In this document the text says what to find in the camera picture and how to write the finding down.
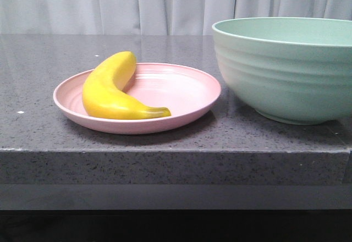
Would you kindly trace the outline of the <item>yellow banana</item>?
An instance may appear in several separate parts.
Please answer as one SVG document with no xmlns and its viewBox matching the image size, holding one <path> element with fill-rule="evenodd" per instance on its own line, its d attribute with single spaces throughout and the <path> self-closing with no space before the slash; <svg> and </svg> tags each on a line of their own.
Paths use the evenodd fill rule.
<svg viewBox="0 0 352 242">
<path fill-rule="evenodd" d="M 118 52 L 101 62 L 82 87 L 82 103 L 89 116 L 105 119 L 139 120 L 169 117 L 166 107 L 150 107 L 123 92 L 136 71 L 131 51 Z"/>
</svg>

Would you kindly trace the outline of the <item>pink plate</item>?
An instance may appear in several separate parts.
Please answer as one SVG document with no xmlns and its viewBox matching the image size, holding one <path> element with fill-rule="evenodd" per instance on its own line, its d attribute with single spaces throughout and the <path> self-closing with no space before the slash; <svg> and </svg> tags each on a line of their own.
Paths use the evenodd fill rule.
<svg viewBox="0 0 352 242">
<path fill-rule="evenodd" d="M 90 117 L 82 103 L 84 71 L 60 83 L 53 93 L 63 114 L 83 127 L 112 134 L 150 134 L 187 125 L 206 114 L 221 94 L 216 78 L 204 71 L 176 64 L 138 63 L 134 78 L 124 92 L 142 103 L 167 107 L 170 117 L 141 120 L 114 120 Z"/>
</svg>

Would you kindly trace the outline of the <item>green bowl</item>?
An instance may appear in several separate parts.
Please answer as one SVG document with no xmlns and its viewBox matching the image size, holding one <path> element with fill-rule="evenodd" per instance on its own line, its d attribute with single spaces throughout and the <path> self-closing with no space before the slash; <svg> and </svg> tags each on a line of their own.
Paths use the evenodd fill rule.
<svg viewBox="0 0 352 242">
<path fill-rule="evenodd" d="M 212 30 L 225 83 L 259 114 L 298 125 L 351 115 L 351 21 L 240 18 Z"/>
</svg>

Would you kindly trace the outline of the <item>white curtain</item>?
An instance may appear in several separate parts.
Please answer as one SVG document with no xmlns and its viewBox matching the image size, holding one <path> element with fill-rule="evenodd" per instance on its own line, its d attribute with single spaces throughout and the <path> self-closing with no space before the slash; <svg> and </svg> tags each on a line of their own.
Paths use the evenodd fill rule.
<svg viewBox="0 0 352 242">
<path fill-rule="evenodd" d="M 1 0 L 3 34 L 209 35 L 247 17 L 351 19 L 351 0 Z"/>
</svg>

